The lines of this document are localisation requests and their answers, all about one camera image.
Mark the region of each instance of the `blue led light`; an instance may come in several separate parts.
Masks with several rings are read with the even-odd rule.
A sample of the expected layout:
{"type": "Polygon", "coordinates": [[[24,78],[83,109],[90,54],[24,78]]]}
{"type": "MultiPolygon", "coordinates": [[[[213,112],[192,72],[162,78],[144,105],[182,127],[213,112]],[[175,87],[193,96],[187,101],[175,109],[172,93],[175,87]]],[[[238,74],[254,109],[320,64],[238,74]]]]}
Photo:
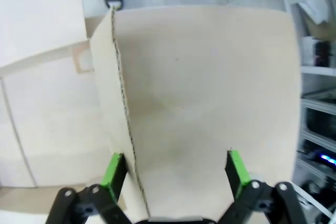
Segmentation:
{"type": "Polygon", "coordinates": [[[334,160],[334,159],[332,159],[332,158],[330,158],[330,157],[328,157],[326,155],[323,155],[323,154],[320,155],[320,157],[323,158],[323,159],[325,159],[325,160],[327,160],[329,163],[336,165],[336,160],[334,160]]]}

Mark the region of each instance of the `silver bolt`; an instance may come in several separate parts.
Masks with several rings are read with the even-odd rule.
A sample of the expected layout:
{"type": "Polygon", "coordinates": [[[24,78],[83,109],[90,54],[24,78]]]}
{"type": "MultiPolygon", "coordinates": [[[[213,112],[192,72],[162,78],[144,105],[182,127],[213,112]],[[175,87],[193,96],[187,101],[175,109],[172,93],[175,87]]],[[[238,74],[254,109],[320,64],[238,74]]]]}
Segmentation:
{"type": "Polygon", "coordinates": [[[94,187],[93,189],[92,189],[92,192],[95,194],[95,193],[97,193],[99,191],[99,187],[98,186],[96,186],[96,187],[94,187]]]}
{"type": "Polygon", "coordinates": [[[283,191],[286,191],[287,190],[287,186],[285,184],[280,184],[279,185],[280,189],[283,190],[283,191]]]}
{"type": "Polygon", "coordinates": [[[254,189],[259,188],[259,183],[256,182],[256,181],[253,181],[253,182],[252,182],[252,187],[253,187],[254,189]]]}
{"type": "Polygon", "coordinates": [[[68,197],[68,196],[70,196],[70,194],[72,194],[72,191],[70,191],[70,190],[67,190],[67,191],[65,192],[65,194],[64,194],[64,195],[65,195],[66,197],[68,197]]]}

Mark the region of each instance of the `corrugated cardboard edge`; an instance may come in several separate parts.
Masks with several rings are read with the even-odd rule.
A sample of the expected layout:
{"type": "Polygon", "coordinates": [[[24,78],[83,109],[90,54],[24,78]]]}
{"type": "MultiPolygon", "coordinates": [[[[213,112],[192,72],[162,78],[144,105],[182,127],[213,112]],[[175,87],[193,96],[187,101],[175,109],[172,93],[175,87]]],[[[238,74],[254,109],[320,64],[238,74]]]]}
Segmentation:
{"type": "Polygon", "coordinates": [[[104,122],[111,140],[111,151],[124,153],[128,164],[128,173],[133,183],[133,185],[130,185],[130,181],[126,177],[124,187],[132,186],[133,188],[127,189],[130,194],[129,197],[124,194],[125,203],[127,205],[130,197],[134,196],[134,201],[130,203],[134,203],[136,205],[134,207],[138,207],[138,210],[142,208],[149,216],[144,189],[138,176],[137,157],[130,132],[129,109],[122,76],[121,55],[114,33],[114,14],[113,10],[109,11],[90,39],[93,67],[95,69],[94,75],[104,122]],[[139,201],[137,202],[140,197],[142,206],[138,205],[140,204],[139,201]]]}
{"type": "Polygon", "coordinates": [[[117,62],[118,62],[118,71],[119,71],[119,79],[120,79],[120,89],[121,89],[122,101],[124,103],[124,110],[125,110],[125,115],[126,115],[126,119],[127,119],[127,127],[128,127],[128,131],[129,131],[129,134],[130,134],[130,140],[131,140],[131,143],[132,143],[132,147],[133,147],[135,175],[136,175],[136,179],[137,179],[140,191],[141,191],[141,195],[142,195],[143,200],[144,200],[145,205],[146,205],[147,214],[150,217],[150,211],[149,211],[148,203],[147,203],[147,200],[146,200],[144,188],[142,186],[142,183],[141,183],[141,180],[140,180],[140,177],[139,177],[139,173],[138,173],[137,159],[136,159],[137,155],[135,153],[135,147],[134,147],[133,137],[132,137],[131,128],[130,128],[130,115],[129,115],[129,109],[128,109],[128,106],[127,106],[127,97],[126,97],[125,85],[124,85],[125,83],[124,83],[124,79],[123,79],[123,76],[122,76],[122,66],[121,66],[121,59],[120,59],[120,50],[118,48],[118,44],[117,44],[117,40],[116,40],[116,35],[115,35],[115,32],[114,32],[115,31],[115,29],[114,29],[114,27],[115,27],[115,25],[114,25],[115,11],[116,10],[113,9],[112,12],[111,12],[112,40],[113,40],[113,45],[114,45],[114,47],[116,49],[116,55],[117,55],[117,62]]]}

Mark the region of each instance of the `white shelving rack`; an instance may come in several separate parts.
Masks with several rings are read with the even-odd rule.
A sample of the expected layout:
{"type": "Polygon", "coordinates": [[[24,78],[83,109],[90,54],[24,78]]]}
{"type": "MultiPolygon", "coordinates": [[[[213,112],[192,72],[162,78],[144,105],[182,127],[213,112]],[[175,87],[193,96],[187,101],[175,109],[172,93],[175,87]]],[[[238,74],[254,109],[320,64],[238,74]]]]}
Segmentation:
{"type": "MultiPolygon", "coordinates": [[[[230,1],[229,5],[236,5],[245,0],[233,0],[230,1]]],[[[292,15],[292,5],[302,2],[304,0],[283,0],[286,12],[292,15]]],[[[308,74],[319,74],[324,76],[334,76],[336,77],[336,68],[329,68],[329,67],[315,67],[315,66],[301,66],[301,73],[308,73],[308,74]]],[[[319,101],[317,98],[319,95],[328,95],[328,93],[319,93],[317,95],[307,96],[302,99],[302,115],[301,115],[301,131],[300,131],[300,139],[299,145],[304,140],[309,140],[315,144],[318,144],[324,148],[327,148],[333,152],[336,152],[336,141],[324,137],[322,135],[316,134],[309,129],[307,129],[305,125],[304,118],[306,117],[306,110],[307,109],[314,109],[318,111],[322,111],[325,113],[329,113],[332,115],[336,115],[336,105],[329,104],[323,101],[319,101]]],[[[336,173],[332,171],[332,169],[328,169],[328,167],[321,167],[319,164],[307,160],[302,155],[298,155],[297,157],[297,165],[305,168],[310,173],[314,174],[316,177],[325,179],[326,177],[330,177],[332,179],[336,179],[336,173]]],[[[317,202],[314,198],[312,198],[309,194],[307,194],[304,190],[302,190],[299,186],[294,185],[298,194],[300,194],[303,198],[307,201],[312,203],[315,207],[317,207],[322,213],[330,218],[329,224],[336,224],[336,211],[335,213],[330,212],[327,208],[317,202]]]]}

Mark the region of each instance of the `open box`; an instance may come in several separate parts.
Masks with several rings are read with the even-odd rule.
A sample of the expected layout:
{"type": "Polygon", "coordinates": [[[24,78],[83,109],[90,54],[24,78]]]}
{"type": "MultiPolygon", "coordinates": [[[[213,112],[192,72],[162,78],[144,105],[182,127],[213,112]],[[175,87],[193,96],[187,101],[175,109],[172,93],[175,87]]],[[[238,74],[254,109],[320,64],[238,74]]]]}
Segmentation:
{"type": "MultiPolygon", "coordinates": [[[[224,171],[231,148],[258,179],[291,179],[300,72],[285,13],[205,6],[110,11],[90,48],[88,74],[95,76],[106,143],[100,150],[127,158],[122,195],[133,221],[218,219],[233,200],[224,171]]],[[[96,164],[81,173],[107,165],[86,157],[96,164]]]]}

